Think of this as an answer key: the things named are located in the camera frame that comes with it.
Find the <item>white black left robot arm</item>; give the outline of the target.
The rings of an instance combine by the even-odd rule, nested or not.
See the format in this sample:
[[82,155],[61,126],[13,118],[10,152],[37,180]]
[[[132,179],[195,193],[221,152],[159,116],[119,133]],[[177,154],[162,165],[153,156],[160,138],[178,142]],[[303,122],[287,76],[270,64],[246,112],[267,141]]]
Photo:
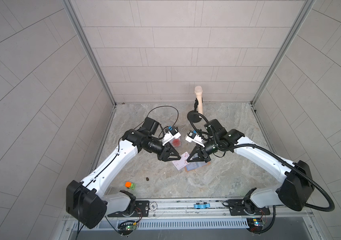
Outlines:
[[167,128],[162,139],[154,137],[159,122],[145,118],[138,129],[124,133],[114,151],[93,172],[80,182],[72,181],[66,188],[66,212],[87,228],[94,228],[106,215],[134,212],[136,197],[127,192],[106,195],[105,192],[122,168],[141,150],[157,155],[163,162],[180,160],[170,141],[180,138],[176,127]]

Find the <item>aluminium front rail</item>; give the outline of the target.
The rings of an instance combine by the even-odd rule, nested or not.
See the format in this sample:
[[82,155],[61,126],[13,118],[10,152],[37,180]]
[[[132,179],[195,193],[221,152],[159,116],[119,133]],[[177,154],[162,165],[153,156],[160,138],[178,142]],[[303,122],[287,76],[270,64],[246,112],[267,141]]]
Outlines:
[[[231,198],[186,198],[186,199],[136,199],[125,193],[100,198],[98,196],[79,195],[67,199],[66,211],[88,228],[94,228],[109,214],[115,212],[133,212],[135,201],[149,201],[148,217],[138,219],[213,219],[213,218],[260,218],[273,215],[272,206],[270,215],[261,216],[231,216],[229,208],[223,206],[226,200]],[[195,209],[194,204],[207,202],[208,209]]]

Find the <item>beige microphone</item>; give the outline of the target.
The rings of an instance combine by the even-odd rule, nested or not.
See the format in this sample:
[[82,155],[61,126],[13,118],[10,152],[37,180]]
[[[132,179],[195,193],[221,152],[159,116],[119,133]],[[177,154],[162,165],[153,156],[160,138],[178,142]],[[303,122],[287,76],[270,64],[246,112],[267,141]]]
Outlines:
[[197,99],[197,111],[198,113],[200,114],[203,114],[203,106],[202,106],[202,93],[203,93],[203,90],[202,90],[202,87],[201,86],[196,86],[195,89],[194,89],[194,92],[195,92],[195,95],[196,95],[196,99]]

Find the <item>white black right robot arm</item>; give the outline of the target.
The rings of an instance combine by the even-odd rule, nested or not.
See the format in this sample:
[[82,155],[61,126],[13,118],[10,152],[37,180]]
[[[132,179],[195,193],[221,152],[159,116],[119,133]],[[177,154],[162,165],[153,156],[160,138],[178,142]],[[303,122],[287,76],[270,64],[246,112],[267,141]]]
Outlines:
[[302,161],[294,163],[280,156],[273,156],[244,133],[236,129],[227,131],[216,119],[204,127],[209,136],[207,141],[204,141],[197,131],[190,131],[185,138],[187,142],[196,144],[187,159],[189,163],[207,163],[211,160],[210,156],[216,152],[229,151],[251,160],[279,182],[274,187],[251,189],[241,203],[247,214],[253,215],[256,208],[269,206],[284,205],[298,212],[304,208],[314,191],[314,186],[296,172],[300,171],[310,178],[310,168],[306,163]]

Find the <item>aluminium corner frame post left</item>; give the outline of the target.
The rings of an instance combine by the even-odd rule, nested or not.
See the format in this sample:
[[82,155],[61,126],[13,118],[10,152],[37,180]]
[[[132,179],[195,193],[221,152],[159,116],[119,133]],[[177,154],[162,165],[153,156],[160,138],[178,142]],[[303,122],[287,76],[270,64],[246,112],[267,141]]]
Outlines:
[[62,1],[63,3],[63,7],[70,19],[70,22],[72,23],[77,35],[78,35],[78,38],[79,38],[79,41],[81,43],[81,45],[83,46],[84,50],[85,50],[85,53],[86,55],[88,56],[88,59],[90,61],[90,64],[92,66],[92,68],[94,69],[97,77],[99,78],[103,88],[105,89],[106,91],[106,94],[107,96],[109,97],[110,101],[112,102],[112,105],[114,108],[116,108],[116,101],[110,91],[110,88],[107,86],[107,82],[105,80],[105,77],[100,69],[100,66],[97,62],[97,59],[94,55],[94,52],[92,51],[92,48],[86,38],[86,35],[85,35],[85,31],[83,30],[83,27],[81,26],[81,23],[80,23],[80,20],[78,18],[78,16],[76,15],[76,12],[75,12],[75,9],[73,7],[73,4],[71,1],[69,0],[63,0]]

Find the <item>aluminium corner frame post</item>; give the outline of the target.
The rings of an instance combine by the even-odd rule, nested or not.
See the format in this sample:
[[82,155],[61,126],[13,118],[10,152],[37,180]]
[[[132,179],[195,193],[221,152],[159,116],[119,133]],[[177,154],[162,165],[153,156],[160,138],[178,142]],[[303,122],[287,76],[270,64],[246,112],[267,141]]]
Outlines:
[[63,0],[62,1],[63,3],[63,7],[70,19],[70,22],[72,23],[77,35],[78,35],[78,38],[79,38],[79,41],[81,43],[81,45],[83,46],[84,50],[85,50],[85,53],[86,55],[88,56],[88,59],[90,61],[90,64],[92,66],[92,68],[94,69],[97,77],[99,78],[103,88],[105,89],[106,91],[106,94],[107,96],[109,97],[110,101],[112,102],[112,105],[114,108],[116,108],[116,101],[110,91],[110,88],[107,86],[107,82],[105,80],[105,77],[100,69],[100,66],[97,62],[97,59],[94,55],[94,52],[92,51],[92,48],[86,38],[86,35],[85,35],[85,31],[83,30],[83,27],[81,26],[81,23],[80,23],[80,20],[78,18],[78,16],[76,15],[76,12],[75,12],[75,9],[73,7],[73,4],[71,1],[69,0]]
[[264,80],[262,81],[258,91],[255,94],[255,97],[251,101],[251,105],[255,106],[259,98],[261,97],[263,91],[265,90],[267,84],[271,80],[273,74],[275,73],[276,69],[278,68],[279,64],[281,63],[283,57],[285,56],[287,50],[289,49],[290,45],[292,44],[295,36],[298,34],[302,24],[304,23],[305,19],[307,18],[309,12],[311,11],[315,0],[307,0],[304,2],[300,12],[297,15],[291,29],[289,30],[280,50],[278,51],[272,65],[270,66],[268,72],[266,73]]

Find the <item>black round microphone stand base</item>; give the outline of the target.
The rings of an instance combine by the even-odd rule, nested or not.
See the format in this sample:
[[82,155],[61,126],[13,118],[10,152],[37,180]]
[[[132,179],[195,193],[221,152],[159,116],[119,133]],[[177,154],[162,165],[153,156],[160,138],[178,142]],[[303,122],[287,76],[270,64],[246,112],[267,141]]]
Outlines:
[[196,115],[196,113],[198,113],[197,107],[198,107],[198,99],[195,99],[194,110],[188,112],[187,114],[187,119],[192,123],[198,123],[202,120],[202,118],[199,115]]

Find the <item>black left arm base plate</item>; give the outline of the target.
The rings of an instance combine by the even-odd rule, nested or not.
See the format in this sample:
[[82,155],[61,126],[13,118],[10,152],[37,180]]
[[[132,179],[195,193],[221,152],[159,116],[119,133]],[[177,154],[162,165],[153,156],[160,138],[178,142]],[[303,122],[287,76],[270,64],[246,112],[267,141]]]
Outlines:
[[115,212],[109,214],[108,218],[138,218],[148,217],[149,215],[149,201],[135,201],[135,206],[131,214],[125,212]]

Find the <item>white ventilation grille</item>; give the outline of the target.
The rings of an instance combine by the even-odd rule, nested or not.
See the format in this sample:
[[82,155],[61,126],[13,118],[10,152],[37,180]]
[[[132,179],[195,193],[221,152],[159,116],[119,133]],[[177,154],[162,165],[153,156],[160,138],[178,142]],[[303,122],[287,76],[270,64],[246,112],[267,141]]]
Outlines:
[[138,230],[248,229],[246,219],[144,219]]

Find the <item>clear plastic package box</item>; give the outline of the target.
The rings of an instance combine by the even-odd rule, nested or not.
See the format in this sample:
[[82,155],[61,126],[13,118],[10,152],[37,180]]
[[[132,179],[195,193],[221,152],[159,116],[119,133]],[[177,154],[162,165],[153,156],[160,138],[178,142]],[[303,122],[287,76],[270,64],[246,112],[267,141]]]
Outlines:
[[174,138],[170,141],[171,145],[175,148],[181,147],[181,135],[178,133],[178,138]]

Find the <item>aluminium corner frame post right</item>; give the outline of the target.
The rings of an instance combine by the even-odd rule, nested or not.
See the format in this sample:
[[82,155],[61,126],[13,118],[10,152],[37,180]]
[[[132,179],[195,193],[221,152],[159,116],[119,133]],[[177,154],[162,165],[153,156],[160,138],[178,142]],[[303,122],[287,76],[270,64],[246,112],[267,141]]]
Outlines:
[[304,2],[300,12],[297,15],[291,29],[289,30],[280,50],[278,51],[272,65],[270,66],[268,72],[266,73],[264,80],[262,81],[258,91],[255,94],[255,97],[251,101],[251,105],[255,106],[259,98],[261,97],[263,91],[265,90],[267,84],[271,80],[273,74],[275,73],[276,69],[278,68],[279,64],[281,63],[283,57],[285,56],[287,50],[289,49],[290,45],[292,44],[295,36],[298,34],[302,24],[304,23],[305,19],[307,18],[309,12],[311,11],[315,0],[307,0]]

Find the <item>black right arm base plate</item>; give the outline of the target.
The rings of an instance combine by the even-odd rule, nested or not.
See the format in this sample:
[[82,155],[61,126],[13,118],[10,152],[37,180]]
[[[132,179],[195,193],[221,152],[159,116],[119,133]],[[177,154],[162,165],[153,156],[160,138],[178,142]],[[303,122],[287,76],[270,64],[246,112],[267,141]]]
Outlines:
[[268,207],[260,209],[250,200],[232,199],[226,200],[222,204],[229,208],[231,216],[268,216],[271,214]]

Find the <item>orange green toy car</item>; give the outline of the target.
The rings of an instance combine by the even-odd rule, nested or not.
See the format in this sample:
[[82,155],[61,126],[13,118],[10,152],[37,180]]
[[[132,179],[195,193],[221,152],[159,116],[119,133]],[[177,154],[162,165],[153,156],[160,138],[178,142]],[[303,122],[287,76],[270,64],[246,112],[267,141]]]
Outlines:
[[127,189],[131,189],[131,190],[134,190],[136,188],[136,184],[135,183],[132,183],[132,182],[125,182],[125,187]]

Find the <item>blue clip on rail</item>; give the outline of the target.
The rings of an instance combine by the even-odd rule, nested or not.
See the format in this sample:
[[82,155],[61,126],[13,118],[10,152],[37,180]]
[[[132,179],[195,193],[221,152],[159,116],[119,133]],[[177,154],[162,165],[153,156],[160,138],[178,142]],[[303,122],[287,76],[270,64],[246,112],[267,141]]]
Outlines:
[[196,203],[193,205],[195,209],[208,209],[210,208],[210,204],[207,202],[204,203]]

